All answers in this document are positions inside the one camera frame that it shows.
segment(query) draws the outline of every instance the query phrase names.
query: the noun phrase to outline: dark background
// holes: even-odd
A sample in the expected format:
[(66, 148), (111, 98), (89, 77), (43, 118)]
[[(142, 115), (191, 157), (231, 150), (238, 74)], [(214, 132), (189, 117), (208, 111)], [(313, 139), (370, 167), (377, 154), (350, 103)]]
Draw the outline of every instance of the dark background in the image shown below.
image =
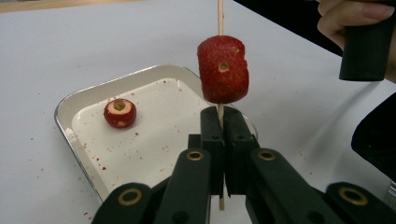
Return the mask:
[(334, 54), (342, 55), (341, 49), (318, 31), (320, 14), (316, 1), (235, 0), (235, 2)]

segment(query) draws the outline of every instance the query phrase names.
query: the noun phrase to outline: wooden edge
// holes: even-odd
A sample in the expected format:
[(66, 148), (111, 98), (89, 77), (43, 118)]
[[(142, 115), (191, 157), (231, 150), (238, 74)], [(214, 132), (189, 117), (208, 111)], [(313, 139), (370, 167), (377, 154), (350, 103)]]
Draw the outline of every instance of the wooden edge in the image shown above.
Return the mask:
[(82, 7), (108, 3), (136, 2), (142, 0), (37, 0), (0, 3), (0, 13), (29, 11), (59, 7)]

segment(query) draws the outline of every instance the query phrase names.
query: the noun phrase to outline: skewered red fruit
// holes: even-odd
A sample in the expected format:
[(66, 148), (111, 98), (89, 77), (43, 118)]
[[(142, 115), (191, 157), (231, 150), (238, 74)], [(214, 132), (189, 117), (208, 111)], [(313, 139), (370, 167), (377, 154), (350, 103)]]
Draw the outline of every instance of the skewered red fruit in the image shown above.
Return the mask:
[(136, 119), (136, 106), (129, 100), (113, 100), (106, 105), (104, 116), (111, 127), (128, 128)]
[(209, 37), (198, 46), (197, 55), (208, 102), (228, 104), (248, 94), (248, 63), (240, 40), (228, 35)]

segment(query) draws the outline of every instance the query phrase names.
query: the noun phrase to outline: human hand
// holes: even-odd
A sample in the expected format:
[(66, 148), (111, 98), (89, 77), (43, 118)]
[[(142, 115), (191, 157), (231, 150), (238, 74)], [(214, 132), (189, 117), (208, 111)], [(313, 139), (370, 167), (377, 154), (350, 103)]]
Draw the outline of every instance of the human hand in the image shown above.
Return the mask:
[[(376, 24), (389, 18), (394, 12), (394, 7), (378, 3), (384, 0), (317, 1), (318, 12), (322, 16), (318, 22), (318, 30), (341, 49), (344, 49), (347, 26)], [(385, 78), (396, 83), (396, 29), (393, 30)]]

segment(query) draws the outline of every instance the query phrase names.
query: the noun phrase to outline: rectangular tray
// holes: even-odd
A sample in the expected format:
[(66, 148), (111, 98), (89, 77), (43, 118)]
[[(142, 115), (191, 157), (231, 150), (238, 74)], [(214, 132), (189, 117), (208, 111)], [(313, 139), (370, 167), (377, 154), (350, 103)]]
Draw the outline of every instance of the rectangular tray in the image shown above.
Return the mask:
[[(136, 105), (132, 127), (110, 127), (106, 104), (125, 98)], [(190, 133), (200, 133), (201, 80), (189, 69), (156, 65), (65, 97), (55, 121), (101, 201), (118, 186), (154, 187), (172, 174)]]

